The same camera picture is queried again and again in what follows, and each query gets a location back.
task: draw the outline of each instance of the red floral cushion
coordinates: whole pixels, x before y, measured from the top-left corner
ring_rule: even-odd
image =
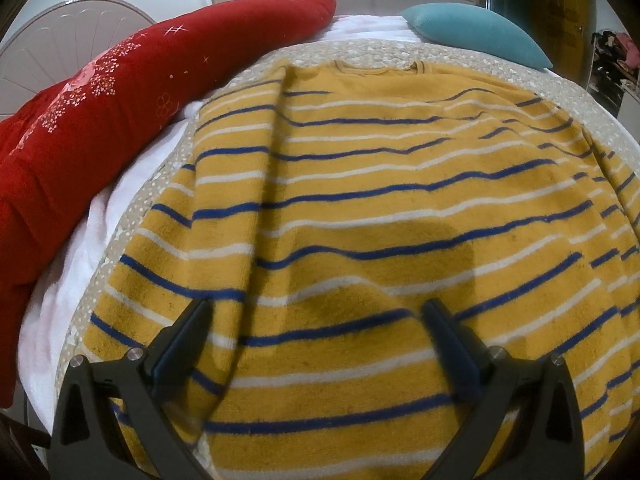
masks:
[[[158,23],[27,104],[19,116],[55,94],[21,135],[17,121],[0,124],[0,406],[12,402],[34,282],[92,197],[181,107],[261,55],[309,38],[334,12],[335,0],[236,0]]]

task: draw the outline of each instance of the teal pillow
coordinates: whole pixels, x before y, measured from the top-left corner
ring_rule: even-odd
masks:
[[[553,64],[529,34],[492,10],[467,4],[409,7],[404,19],[434,43],[478,50],[537,70]]]

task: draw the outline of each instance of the wooden door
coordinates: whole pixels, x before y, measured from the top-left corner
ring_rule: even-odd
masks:
[[[532,0],[534,38],[554,72],[580,82],[589,38],[589,0]]]

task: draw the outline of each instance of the headboard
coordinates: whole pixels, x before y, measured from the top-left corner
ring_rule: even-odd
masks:
[[[121,0],[67,0],[29,20],[0,50],[0,121],[37,92],[154,21]]]

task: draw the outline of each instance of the white bed sheet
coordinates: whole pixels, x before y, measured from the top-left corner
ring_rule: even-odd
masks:
[[[310,41],[361,38],[426,43],[401,16],[338,16]],[[88,215],[37,283],[20,331],[18,373],[49,432],[55,412],[56,368],[76,307],[130,201],[174,149],[202,104],[189,104],[178,122],[165,129],[113,186],[98,193]]]

